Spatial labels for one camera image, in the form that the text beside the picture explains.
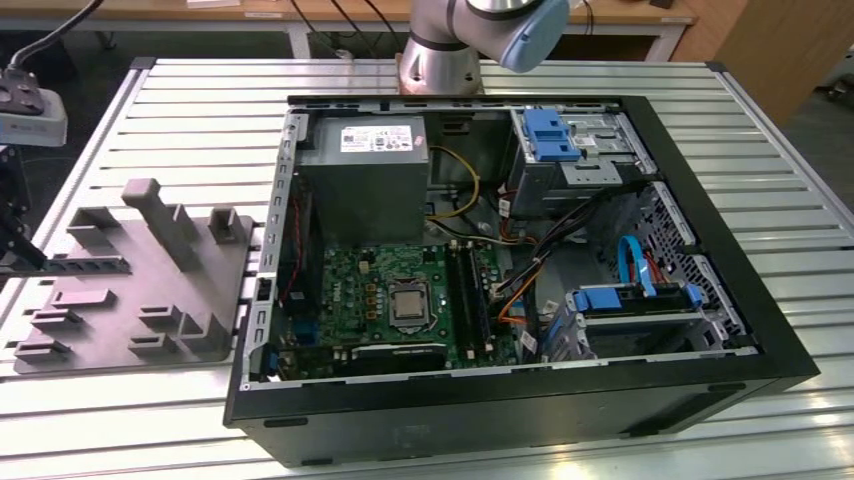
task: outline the table surface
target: table surface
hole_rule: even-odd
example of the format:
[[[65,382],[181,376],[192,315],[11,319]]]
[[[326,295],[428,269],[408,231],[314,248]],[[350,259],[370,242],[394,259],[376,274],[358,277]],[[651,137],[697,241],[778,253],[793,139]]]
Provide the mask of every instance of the table surface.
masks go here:
[[[854,222],[726,75],[702,64],[546,63],[514,75],[484,63],[492,94],[648,97],[677,145],[815,357],[821,376],[674,436],[331,467],[324,478],[743,478],[843,476],[854,468]],[[191,216],[235,205],[266,219],[286,100],[394,94],[391,61],[159,60],[132,70],[35,236],[68,252],[76,207],[120,200],[156,177]],[[263,231],[254,232],[259,244]],[[247,271],[256,270],[258,252]],[[243,297],[254,291],[246,279]],[[221,426],[231,359],[209,365],[36,379],[12,370],[27,309],[51,287],[11,280],[0,294],[0,478],[259,478],[288,470]]]
[[[0,17],[68,17],[88,0],[3,0]],[[363,0],[340,0],[347,14],[358,21],[378,21],[375,12]],[[671,9],[652,7],[646,0],[590,0],[598,24],[691,24],[697,16],[677,0]],[[306,16],[314,21],[342,21],[344,18],[328,0],[298,0]],[[374,0],[390,21],[410,19],[410,0]],[[270,16],[254,16],[259,13]],[[107,0],[95,19],[109,20],[299,20],[286,0],[243,0],[240,7],[188,9],[184,0]],[[586,22],[586,12],[574,13],[571,23]]]

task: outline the table leg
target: table leg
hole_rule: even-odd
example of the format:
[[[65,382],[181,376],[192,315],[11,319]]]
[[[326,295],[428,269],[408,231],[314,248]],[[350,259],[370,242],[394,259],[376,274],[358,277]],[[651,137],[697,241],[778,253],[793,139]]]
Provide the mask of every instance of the table leg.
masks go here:
[[[308,45],[308,27],[303,23],[287,24],[287,34],[291,41],[294,58],[311,58],[311,46]]]
[[[113,48],[116,48],[113,32],[101,32],[99,30],[95,32],[95,37],[97,38],[97,43],[101,46],[101,50],[112,50]]]
[[[647,62],[669,62],[679,39],[685,33],[685,25],[662,25],[662,31],[655,37],[650,52],[646,54]]]

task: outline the floor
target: floor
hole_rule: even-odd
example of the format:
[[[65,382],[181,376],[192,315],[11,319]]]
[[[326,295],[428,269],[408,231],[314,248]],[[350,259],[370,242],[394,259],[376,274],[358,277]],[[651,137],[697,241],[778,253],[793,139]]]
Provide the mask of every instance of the floor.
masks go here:
[[[395,52],[388,34],[367,34],[382,57]],[[211,49],[216,36],[217,49]],[[332,56],[331,49],[319,45],[320,56]],[[340,46],[366,57],[359,38],[336,38]],[[33,208],[28,223],[35,227],[53,201],[65,175],[83,150],[88,137],[137,56],[172,58],[290,58],[286,37],[278,33],[119,33],[116,48],[103,50],[91,33],[72,33],[65,38],[67,51],[77,67],[77,78],[45,85],[57,91],[65,102],[69,117],[68,143],[59,149],[24,149],[25,171]],[[854,108],[830,103],[815,93],[783,132],[822,175],[849,208],[854,209]]]

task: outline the wooden table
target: wooden table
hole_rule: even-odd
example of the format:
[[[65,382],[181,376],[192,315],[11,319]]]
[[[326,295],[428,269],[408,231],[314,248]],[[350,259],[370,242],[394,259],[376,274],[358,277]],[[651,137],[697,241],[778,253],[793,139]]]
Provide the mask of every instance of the wooden table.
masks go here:
[[[590,0],[595,35],[655,37],[647,61],[667,61],[687,25],[697,20],[678,0],[674,8],[652,7],[646,0]],[[73,15],[87,0],[3,0],[0,30],[47,30]],[[340,0],[342,7],[366,31],[384,31],[363,0]],[[352,31],[328,0],[298,0],[312,25],[323,32]],[[410,0],[374,0],[396,31],[408,30]],[[567,34],[584,32],[586,10],[572,11]],[[291,2],[244,0],[240,7],[188,9],[184,0],[107,0],[92,18],[79,26],[89,31],[284,31],[294,56],[311,58],[308,32]]]

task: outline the yellow wire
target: yellow wire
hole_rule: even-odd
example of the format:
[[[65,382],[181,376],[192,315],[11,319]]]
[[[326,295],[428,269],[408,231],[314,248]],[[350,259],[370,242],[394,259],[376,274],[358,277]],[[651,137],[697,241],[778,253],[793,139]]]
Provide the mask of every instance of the yellow wire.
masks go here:
[[[468,200],[468,203],[466,205],[463,205],[462,208],[454,210],[452,212],[447,212],[447,213],[438,213],[435,215],[427,215],[427,219],[428,220],[440,220],[443,218],[451,218],[455,217],[456,215],[459,215],[460,213],[463,213],[466,210],[468,210],[468,208],[471,208],[474,206],[474,204],[478,202],[478,196],[480,195],[480,177],[478,177],[478,172],[475,172],[475,169],[471,168],[471,164],[466,161],[466,159],[451,149],[440,146],[440,145],[434,145],[430,147],[431,150],[440,150],[444,153],[447,153],[448,155],[451,155],[456,161],[459,163],[463,164],[463,167],[466,167],[466,170],[468,170],[468,173],[471,173],[471,179],[475,182],[475,190],[471,193],[471,200]]]

